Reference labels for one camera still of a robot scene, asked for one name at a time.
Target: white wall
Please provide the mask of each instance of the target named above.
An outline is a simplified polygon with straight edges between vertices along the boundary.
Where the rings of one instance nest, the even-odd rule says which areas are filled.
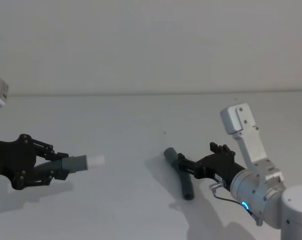
[[[105,154],[106,165],[23,191],[0,176],[0,240],[279,240],[240,206],[213,199],[209,179],[195,180],[196,198],[182,200],[162,156],[174,147],[196,161],[215,141],[244,164],[219,116],[240,102],[251,105],[286,185],[302,184],[302,93],[10,98],[0,140],[27,133],[56,151]]]
[[[302,0],[0,0],[12,94],[302,89]]]

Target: cable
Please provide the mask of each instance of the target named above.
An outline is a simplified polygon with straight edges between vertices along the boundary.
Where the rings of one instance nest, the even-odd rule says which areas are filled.
[[[213,192],[213,196],[216,198],[216,199],[220,199],[220,200],[224,200],[224,201],[228,201],[228,202],[231,202],[231,203],[235,203],[235,204],[238,204],[240,206],[243,207],[243,205],[241,205],[238,201],[235,201],[235,200],[231,200],[231,199],[227,199],[227,198],[223,198],[223,197],[219,197],[219,196],[216,196],[216,193]],[[245,209],[250,215],[252,215],[253,213],[248,210],[248,209]]]

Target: blue led light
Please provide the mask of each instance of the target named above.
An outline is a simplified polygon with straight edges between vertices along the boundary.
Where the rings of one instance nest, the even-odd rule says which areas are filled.
[[[242,205],[246,208],[246,210],[249,210],[249,209],[250,209],[246,202],[243,201],[243,202],[242,202]]]

